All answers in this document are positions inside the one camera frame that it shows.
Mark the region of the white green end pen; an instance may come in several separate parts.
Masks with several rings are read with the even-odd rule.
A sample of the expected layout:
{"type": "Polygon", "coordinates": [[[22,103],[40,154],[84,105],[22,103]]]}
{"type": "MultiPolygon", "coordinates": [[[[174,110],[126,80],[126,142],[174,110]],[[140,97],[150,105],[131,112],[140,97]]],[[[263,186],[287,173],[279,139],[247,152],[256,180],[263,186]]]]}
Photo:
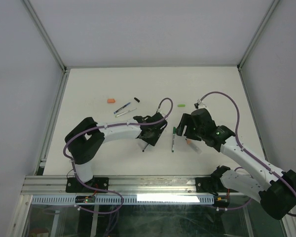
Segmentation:
{"type": "Polygon", "coordinates": [[[172,133],[172,145],[171,145],[171,152],[172,153],[174,153],[175,137],[176,137],[176,134],[172,133]]]}

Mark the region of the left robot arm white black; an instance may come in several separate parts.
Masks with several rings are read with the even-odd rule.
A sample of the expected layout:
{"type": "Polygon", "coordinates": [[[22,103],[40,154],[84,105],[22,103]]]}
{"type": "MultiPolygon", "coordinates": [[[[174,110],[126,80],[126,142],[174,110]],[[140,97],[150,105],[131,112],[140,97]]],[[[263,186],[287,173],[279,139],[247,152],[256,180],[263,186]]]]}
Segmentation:
{"type": "Polygon", "coordinates": [[[120,139],[141,139],[155,146],[168,122],[159,112],[153,116],[134,116],[119,123],[97,123],[92,117],[82,120],[66,137],[64,150],[71,153],[78,176],[76,186],[83,192],[93,188],[90,161],[102,144],[120,139]]]}

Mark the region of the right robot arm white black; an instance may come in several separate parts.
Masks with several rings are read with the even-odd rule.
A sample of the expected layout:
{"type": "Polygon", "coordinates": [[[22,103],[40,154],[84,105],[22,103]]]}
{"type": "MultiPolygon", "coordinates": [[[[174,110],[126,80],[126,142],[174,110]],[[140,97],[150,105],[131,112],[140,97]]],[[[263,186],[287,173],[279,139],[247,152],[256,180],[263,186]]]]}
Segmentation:
{"type": "Polygon", "coordinates": [[[176,128],[178,136],[203,141],[208,147],[239,164],[247,175],[241,175],[227,166],[219,166],[211,174],[211,187],[240,192],[258,202],[263,210],[276,220],[291,214],[296,206],[296,173],[284,171],[257,158],[240,143],[235,132],[224,125],[217,126],[207,109],[184,113],[176,128]]]}

